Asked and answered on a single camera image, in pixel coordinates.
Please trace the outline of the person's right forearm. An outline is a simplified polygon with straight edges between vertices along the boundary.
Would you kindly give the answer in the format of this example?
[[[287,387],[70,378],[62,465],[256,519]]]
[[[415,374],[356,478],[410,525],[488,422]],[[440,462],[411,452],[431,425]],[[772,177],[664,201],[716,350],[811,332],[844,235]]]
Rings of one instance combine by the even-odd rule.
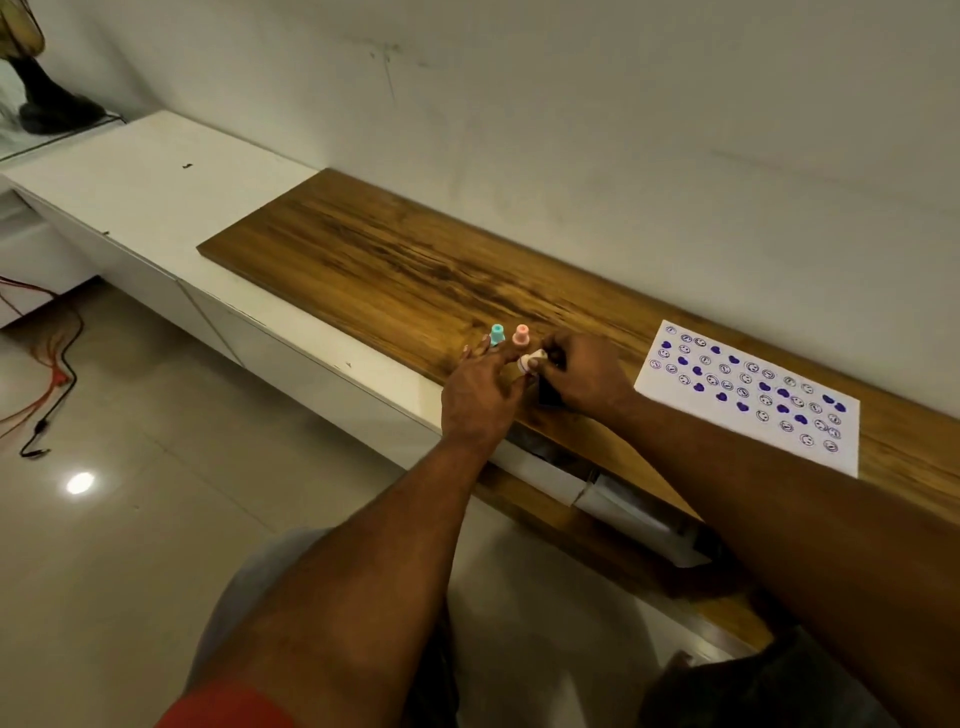
[[[630,386],[602,409],[903,728],[960,728],[960,521]]]

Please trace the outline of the white stamped paper sheet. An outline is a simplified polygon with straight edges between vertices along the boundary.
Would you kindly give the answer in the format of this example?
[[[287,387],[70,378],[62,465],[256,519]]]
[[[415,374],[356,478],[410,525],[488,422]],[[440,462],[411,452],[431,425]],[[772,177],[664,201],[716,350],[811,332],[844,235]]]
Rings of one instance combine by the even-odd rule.
[[[860,401],[663,320],[634,383],[644,397],[859,477]]]

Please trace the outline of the black fan stand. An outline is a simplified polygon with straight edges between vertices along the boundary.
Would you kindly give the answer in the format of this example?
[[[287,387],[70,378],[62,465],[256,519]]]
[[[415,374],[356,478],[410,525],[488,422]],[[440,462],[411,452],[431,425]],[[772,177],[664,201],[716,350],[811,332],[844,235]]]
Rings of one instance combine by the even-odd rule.
[[[18,109],[25,132],[54,136],[93,127],[106,118],[101,104],[74,94],[51,79],[39,63],[46,37],[29,0],[0,0],[0,61],[6,62],[25,90]]]

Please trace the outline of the person's right hand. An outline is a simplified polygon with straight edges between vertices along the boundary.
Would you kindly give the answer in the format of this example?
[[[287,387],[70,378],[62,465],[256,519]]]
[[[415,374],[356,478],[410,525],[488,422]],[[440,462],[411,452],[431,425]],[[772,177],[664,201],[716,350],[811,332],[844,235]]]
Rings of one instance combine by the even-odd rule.
[[[633,432],[639,394],[620,366],[606,339],[560,329],[553,334],[578,334],[578,383],[550,384],[563,402],[617,435]],[[537,375],[537,361],[531,362]]]

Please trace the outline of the person's left forearm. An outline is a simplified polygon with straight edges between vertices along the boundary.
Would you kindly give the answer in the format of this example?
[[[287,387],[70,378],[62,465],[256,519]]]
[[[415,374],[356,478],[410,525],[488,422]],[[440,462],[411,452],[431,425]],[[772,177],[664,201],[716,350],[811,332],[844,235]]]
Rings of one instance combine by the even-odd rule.
[[[272,584],[191,690],[249,685],[300,728],[398,728],[488,458],[440,439]]]

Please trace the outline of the white low cabinet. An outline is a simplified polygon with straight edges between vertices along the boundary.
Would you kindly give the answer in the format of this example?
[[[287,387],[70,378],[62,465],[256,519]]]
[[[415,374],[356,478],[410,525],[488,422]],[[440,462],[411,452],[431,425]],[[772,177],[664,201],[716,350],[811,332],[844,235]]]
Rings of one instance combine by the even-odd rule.
[[[210,237],[313,170],[170,112],[96,129],[13,164],[5,178],[40,216],[137,302],[139,323],[178,327],[176,354],[98,363],[115,407],[250,516],[275,531],[339,525],[440,439],[440,388],[351,343],[203,258]],[[705,660],[745,656],[724,617],[692,599],[640,596],[536,535],[478,489],[450,584],[467,655],[596,664],[649,647]]]

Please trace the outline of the person's red sleeve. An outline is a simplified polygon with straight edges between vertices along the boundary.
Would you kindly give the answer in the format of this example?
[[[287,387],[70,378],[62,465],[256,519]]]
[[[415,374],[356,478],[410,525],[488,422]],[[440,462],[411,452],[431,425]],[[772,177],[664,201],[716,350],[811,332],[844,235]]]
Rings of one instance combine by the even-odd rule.
[[[190,689],[153,728],[301,728],[292,715],[258,689],[214,681]]]

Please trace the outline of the person's left hand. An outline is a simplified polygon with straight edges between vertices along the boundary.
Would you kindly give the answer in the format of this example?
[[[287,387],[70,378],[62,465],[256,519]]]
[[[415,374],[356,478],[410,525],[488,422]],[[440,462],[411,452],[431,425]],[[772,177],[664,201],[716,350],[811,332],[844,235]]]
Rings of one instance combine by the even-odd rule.
[[[524,392],[478,391],[460,384],[460,361],[466,348],[462,346],[460,359],[443,384],[440,396],[441,440],[469,449],[475,455],[488,458],[505,438],[512,426]]]

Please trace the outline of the brown wooden board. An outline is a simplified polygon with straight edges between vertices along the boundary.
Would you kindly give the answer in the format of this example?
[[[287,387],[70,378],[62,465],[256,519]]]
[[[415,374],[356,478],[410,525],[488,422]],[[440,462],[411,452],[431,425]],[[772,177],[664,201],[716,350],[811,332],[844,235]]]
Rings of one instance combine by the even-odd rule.
[[[484,323],[531,324],[535,334],[568,327],[605,336],[628,373],[655,324],[696,324],[748,354],[798,365],[826,384],[852,385],[865,400],[856,474],[904,503],[960,524],[960,419],[847,377],[739,331],[693,316],[595,274],[525,249],[478,227],[332,169],[198,245],[198,254],[364,344],[427,381],[444,384],[461,344]],[[642,457],[585,418],[523,405],[524,433],[543,435],[594,469],[625,480],[659,504],[698,518]],[[771,639],[772,616],[757,611],[752,577],[741,566],[678,566],[573,506],[548,505],[533,476],[490,466],[482,501],[532,528],[576,560],[643,596],[688,602],[695,612],[752,648]]]

